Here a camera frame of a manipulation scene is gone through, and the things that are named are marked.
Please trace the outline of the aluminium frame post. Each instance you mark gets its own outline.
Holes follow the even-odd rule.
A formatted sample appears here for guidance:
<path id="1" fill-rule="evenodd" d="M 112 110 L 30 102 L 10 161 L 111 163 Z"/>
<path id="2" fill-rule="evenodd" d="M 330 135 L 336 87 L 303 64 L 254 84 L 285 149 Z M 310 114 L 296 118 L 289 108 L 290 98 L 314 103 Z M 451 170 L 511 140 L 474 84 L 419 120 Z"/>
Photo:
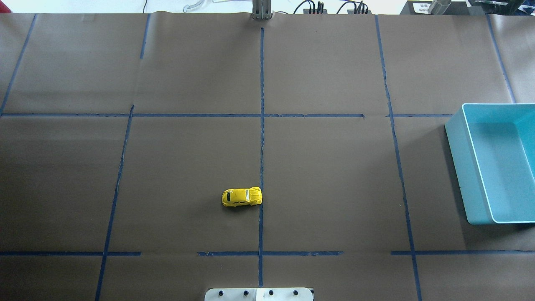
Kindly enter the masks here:
<path id="1" fill-rule="evenodd" d="M 252 0 L 252 19 L 270 20 L 273 17 L 271 0 Z"/>

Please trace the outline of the yellow beetle toy car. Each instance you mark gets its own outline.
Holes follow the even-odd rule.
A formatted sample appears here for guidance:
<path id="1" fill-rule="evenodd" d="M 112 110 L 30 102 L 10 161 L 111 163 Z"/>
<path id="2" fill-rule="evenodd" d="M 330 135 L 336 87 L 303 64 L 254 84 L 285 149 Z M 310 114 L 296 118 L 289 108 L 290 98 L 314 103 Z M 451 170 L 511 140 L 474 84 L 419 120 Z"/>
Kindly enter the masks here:
<path id="1" fill-rule="evenodd" d="M 257 204 L 262 204 L 262 190 L 260 187 L 229 189 L 222 193 L 222 205 L 224 207 L 255 206 Z"/>

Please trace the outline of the black orange connector box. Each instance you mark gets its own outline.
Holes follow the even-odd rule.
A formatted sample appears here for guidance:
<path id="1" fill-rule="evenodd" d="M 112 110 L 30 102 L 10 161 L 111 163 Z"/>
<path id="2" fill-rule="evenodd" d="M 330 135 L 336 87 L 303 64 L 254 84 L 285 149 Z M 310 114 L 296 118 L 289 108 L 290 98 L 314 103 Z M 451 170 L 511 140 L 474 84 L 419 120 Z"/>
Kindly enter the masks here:
<path id="1" fill-rule="evenodd" d="M 327 10 L 324 7 L 323 2 L 317 2 L 317 4 L 309 3 L 309 8 L 303 9 L 303 14 L 305 15 L 326 15 Z"/>

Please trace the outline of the brown paper table cover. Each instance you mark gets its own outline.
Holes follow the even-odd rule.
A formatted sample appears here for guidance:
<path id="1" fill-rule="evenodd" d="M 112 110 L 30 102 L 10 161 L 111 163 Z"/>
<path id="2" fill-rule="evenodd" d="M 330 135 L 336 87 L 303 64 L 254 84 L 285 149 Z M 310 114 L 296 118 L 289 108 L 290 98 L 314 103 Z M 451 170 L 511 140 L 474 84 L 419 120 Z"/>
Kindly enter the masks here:
<path id="1" fill-rule="evenodd" d="M 533 59 L 533 17 L 2 14 L 1 299 L 532 301 L 445 123 L 534 102 Z"/>

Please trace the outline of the metal cup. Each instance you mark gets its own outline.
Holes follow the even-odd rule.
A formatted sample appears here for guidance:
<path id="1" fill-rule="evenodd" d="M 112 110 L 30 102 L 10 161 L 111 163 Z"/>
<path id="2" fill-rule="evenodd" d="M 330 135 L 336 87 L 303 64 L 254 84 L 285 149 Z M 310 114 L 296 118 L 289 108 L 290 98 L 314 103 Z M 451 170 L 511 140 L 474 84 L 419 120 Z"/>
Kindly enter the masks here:
<path id="1" fill-rule="evenodd" d="M 444 15 L 452 0 L 432 0 L 428 7 L 428 13 L 430 15 Z"/>

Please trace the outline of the light blue plastic bin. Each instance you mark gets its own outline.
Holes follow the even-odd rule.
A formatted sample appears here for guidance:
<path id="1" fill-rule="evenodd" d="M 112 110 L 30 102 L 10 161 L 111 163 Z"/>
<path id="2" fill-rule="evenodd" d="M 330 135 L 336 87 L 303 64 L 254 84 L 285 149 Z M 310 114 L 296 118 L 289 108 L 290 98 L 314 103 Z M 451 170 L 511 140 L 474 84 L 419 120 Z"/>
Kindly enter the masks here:
<path id="1" fill-rule="evenodd" d="M 535 221 L 533 103 L 465 103 L 445 124 L 468 223 Z"/>

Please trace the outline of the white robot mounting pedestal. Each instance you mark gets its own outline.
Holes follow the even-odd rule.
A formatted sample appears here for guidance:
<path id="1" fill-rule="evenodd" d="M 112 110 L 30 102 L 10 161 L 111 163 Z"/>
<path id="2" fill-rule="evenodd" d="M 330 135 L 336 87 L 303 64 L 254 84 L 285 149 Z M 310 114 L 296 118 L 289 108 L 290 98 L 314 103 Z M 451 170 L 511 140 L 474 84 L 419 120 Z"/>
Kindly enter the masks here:
<path id="1" fill-rule="evenodd" d="M 205 301 L 314 301 L 313 289 L 279 288 L 213 288 L 207 290 Z"/>

